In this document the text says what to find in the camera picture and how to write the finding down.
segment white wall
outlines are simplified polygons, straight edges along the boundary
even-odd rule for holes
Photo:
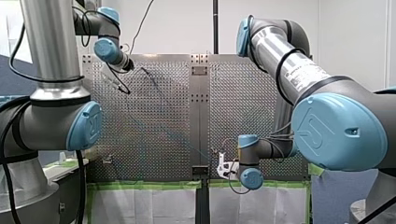
[[[396,86],[396,2],[389,0],[388,25],[388,77],[389,85]]]
[[[0,1],[0,55],[9,56],[21,33],[23,17],[19,1]],[[27,36],[24,37],[17,59],[32,62]]]
[[[121,43],[131,44],[149,0],[102,3],[119,11]],[[219,0],[219,53],[235,54],[239,22],[249,14],[299,22],[318,55],[318,0]],[[154,1],[134,48],[134,53],[207,51],[213,52],[212,0]]]
[[[388,86],[390,1],[320,0],[319,65],[371,91]]]
[[[121,43],[132,44],[149,0],[103,0],[120,13]],[[206,53],[212,44],[212,0],[154,1],[134,53]]]

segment cable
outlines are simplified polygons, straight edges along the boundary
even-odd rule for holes
[[[85,168],[84,168],[84,159],[82,158],[81,151],[76,151],[77,160],[78,160],[78,169],[79,169],[79,204],[78,204],[78,214],[76,218],[77,224],[82,224],[84,219],[84,210],[85,210]]]
[[[117,70],[115,70],[114,68],[112,68],[108,63],[106,63],[108,69],[110,69],[111,73],[113,74],[113,76],[119,81],[119,83],[125,88],[125,90],[121,87],[119,87],[119,91],[129,95],[131,94],[131,91],[129,90],[129,88],[125,85],[125,83],[116,75],[116,73],[118,74],[124,74],[124,73],[119,73]]]
[[[269,143],[271,145],[271,155],[274,155],[274,148],[276,149],[277,152],[279,152],[279,154],[282,156],[282,160],[278,161],[275,158],[273,158],[273,156],[271,156],[271,159],[273,161],[276,161],[277,163],[282,163],[283,161],[285,161],[285,154],[282,152],[282,150],[279,148],[279,146],[277,144],[275,144],[274,142],[272,142],[273,139],[271,138],[261,138],[260,140],[265,141],[267,143]]]
[[[78,8],[78,7],[72,7],[72,8],[73,8],[74,10],[77,10],[77,11],[79,11],[79,12],[82,13],[82,15],[81,15],[82,30],[84,31],[85,35],[88,36],[87,42],[84,42],[84,36],[83,36],[83,35],[81,36],[81,44],[82,44],[82,46],[83,46],[84,48],[87,48],[88,45],[90,44],[91,35],[92,35],[92,34],[91,34],[92,23],[91,23],[90,19],[88,18],[88,14],[89,14],[89,13],[98,14],[98,15],[103,16],[104,18],[106,18],[107,20],[109,20],[111,23],[113,23],[113,25],[116,26],[116,28],[119,30],[119,33],[120,33],[120,26],[119,26],[119,23],[118,23],[117,21],[113,20],[112,18],[108,17],[106,14],[104,14],[104,13],[102,13],[102,12],[100,12],[100,11],[95,11],[95,10],[86,10],[86,11],[83,11],[82,9],[80,9],[80,8]]]
[[[20,114],[23,113],[23,111],[27,108],[27,106],[30,105],[30,102],[26,102],[23,105],[21,105],[12,115],[11,119],[7,123],[5,129],[3,130],[1,137],[0,137],[0,161],[3,165],[4,173],[6,176],[6,181],[7,181],[7,188],[8,188],[8,198],[9,198],[9,207],[11,209],[11,215],[12,218],[14,219],[15,224],[21,224],[21,221],[18,217],[17,209],[16,209],[16,204],[15,204],[15,195],[14,195],[14,188],[12,185],[12,177],[11,177],[11,172],[9,171],[7,162],[6,162],[6,155],[5,155],[5,142],[6,142],[6,137],[9,132],[9,129],[11,128],[12,123],[15,121],[16,117]]]
[[[282,132],[283,130],[287,129],[290,125],[291,125],[291,122],[287,123],[285,126],[281,127],[280,129],[271,132],[270,135],[273,135],[273,134],[275,134],[275,133],[280,133],[280,132]]]
[[[297,51],[300,51],[302,54],[306,55],[305,50],[303,49],[291,49],[289,52],[287,52],[282,56],[282,58],[279,61],[279,64],[277,65],[275,72],[275,82],[276,82],[277,91],[289,105],[294,105],[294,103],[291,102],[291,100],[285,95],[285,92],[283,91],[283,87],[280,82],[280,71],[282,70],[283,63],[289,58],[291,54]]]
[[[250,192],[250,189],[248,189],[248,190],[245,191],[245,192],[239,192],[239,191],[236,191],[236,190],[233,188],[233,185],[231,184],[231,174],[235,174],[235,172],[233,172],[233,165],[235,164],[235,160],[236,160],[236,158],[233,159],[233,163],[231,164],[231,168],[230,168],[230,173],[228,174],[228,185],[230,186],[231,190],[232,190],[234,193],[236,193],[236,194],[239,194],[239,195],[247,194],[247,193]]]
[[[149,14],[149,9],[151,8],[151,5],[153,2],[154,2],[154,0],[151,0],[148,4],[148,8],[146,9],[145,15],[143,16],[143,19],[140,22],[139,29],[137,29],[136,35],[134,36],[134,40],[132,41],[132,46],[131,46],[131,50],[129,51],[129,54],[132,54],[132,51],[134,51],[134,42],[136,41],[137,37],[140,34],[140,30],[142,29],[143,22],[145,21],[147,15]]]
[[[85,35],[88,36],[88,40],[87,40],[87,42],[85,43],[85,42],[84,42],[84,36],[82,35],[82,36],[81,36],[81,45],[82,45],[82,47],[87,48],[88,45],[90,44],[90,41],[91,41],[91,22],[90,22],[90,20],[88,19],[87,14],[85,14],[85,12],[84,12],[82,9],[80,9],[80,8],[78,8],[78,7],[72,7],[72,8],[73,8],[74,10],[77,10],[77,11],[79,11],[79,12],[82,13],[82,14],[81,14],[81,18],[82,18],[82,19],[81,19],[82,30],[84,31]],[[87,31],[86,28],[85,28],[84,19],[86,19],[86,20],[88,21],[88,30],[89,30],[89,31]]]
[[[396,204],[396,196],[391,198],[386,203],[382,204],[379,208],[375,209],[370,215],[365,217],[362,221],[358,222],[358,224],[365,224],[371,221],[373,218],[377,217],[379,214],[387,210],[392,205]]]
[[[12,71],[13,73],[15,73],[16,75],[18,75],[18,76],[20,76],[20,77],[24,77],[24,78],[29,79],[29,80],[32,80],[32,81],[43,82],[43,83],[66,83],[66,82],[79,81],[79,80],[82,80],[82,79],[84,78],[84,76],[80,76],[80,77],[73,77],[73,78],[61,79],[61,80],[46,80],[46,79],[42,79],[42,78],[38,78],[38,77],[32,77],[32,76],[26,75],[26,74],[24,74],[24,73],[18,71],[18,70],[14,67],[14,60],[15,60],[15,56],[16,56],[17,53],[18,53],[18,50],[20,49],[20,46],[21,46],[21,43],[22,43],[22,40],[23,40],[24,33],[25,33],[25,25],[23,24],[23,25],[22,25],[22,28],[21,28],[20,37],[19,37],[19,39],[18,39],[18,41],[17,41],[17,44],[16,44],[14,50],[12,50],[12,53],[11,53],[11,55],[10,55],[10,57],[9,57],[9,61],[8,61],[9,69],[11,69],[11,71]]]

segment blue joint cap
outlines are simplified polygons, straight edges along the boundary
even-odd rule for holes
[[[248,56],[248,35],[248,19],[244,19],[239,25],[238,36],[236,39],[236,54],[239,57]]]
[[[119,12],[111,7],[99,7],[98,11],[107,15],[110,19],[120,24],[120,15]]]
[[[243,134],[238,136],[238,146],[240,148],[250,147],[259,142],[257,134]]]
[[[337,171],[375,168],[388,151],[378,118],[361,103],[335,93],[302,100],[293,111],[294,143],[315,165]]]
[[[96,56],[105,63],[114,63],[122,53],[119,47],[108,38],[100,38],[93,47]]]
[[[102,132],[102,108],[95,101],[85,104],[69,130],[66,140],[68,151],[92,147]]]
[[[247,189],[259,189],[264,182],[262,172],[256,168],[248,168],[240,176],[242,185]]]

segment green tape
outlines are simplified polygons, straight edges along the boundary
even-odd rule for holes
[[[308,165],[308,173],[310,175],[317,175],[317,176],[321,176],[324,172],[323,168],[320,168],[312,163],[309,163]]]
[[[201,181],[180,182],[145,182],[145,181],[117,181],[109,183],[93,183],[87,187],[89,190],[114,190],[114,189],[200,189]]]
[[[92,207],[93,207],[93,198],[95,196],[95,190],[88,190],[87,195],[87,224],[92,224]]]
[[[306,185],[306,214],[305,214],[305,223],[310,223],[311,219],[311,184]]]
[[[232,180],[231,185],[233,187],[241,187],[239,181]],[[310,186],[309,181],[276,181],[276,180],[265,180],[262,184],[264,187],[269,188],[286,188],[286,189],[305,189]],[[230,184],[226,179],[210,180],[210,188],[229,188]]]
[[[53,162],[50,163],[48,165],[45,166],[45,168],[50,168],[52,166],[60,166],[60,167],[74,167],[74,166],[78,166],[78,162],[77,161],[64,161],[61,164],[59,164],[59,162]]]

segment perforated metal panel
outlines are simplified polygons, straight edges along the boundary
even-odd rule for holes
[[[136,69],[120,75],[130,95],[104,83],[99,60],[92,56],[85,61],[92,99],[104,110],[98,159],[89,166],[88,178],[191,179],[190,56],[138,55],[133,60]]]
[[[254,133],[266,136],[273,128],[276,107],[274,80],[261,72],[248,59],[234,55],[211,55],[210,61],[210,122],[209,149],[218,151],[226,138]],[[226,160],[237,157],[237,142],[227,141]],[[218,177],[218,155],[211,154],[211,178]],[[265,178],[303,180],[307,165],[301,155],[281,164],[262,160]]]
[[[272,78],[234,55],[205,56],[203,64],[195,57],[135,55],[136,69],[120,75],[132,92],[128,96],[104,83],[99,60],[89,55],[82,59],[85,85],[104,109],[103,135],[97,143],[98,158],[88,169],[89,181],[190,180],[191,166],[206,164],[207,157],[210,178],[216,178],[218,158],[212,151],[219,150],[224,139],[272,131]],[[208,66],[208,74],[191,73],[192,67],[198,69],[197,62]],[[228,143],[226,159],[231,160],[236,143]],[[307,177],[300,155],[282,164],[265,160],[261,168],[269,179]]]

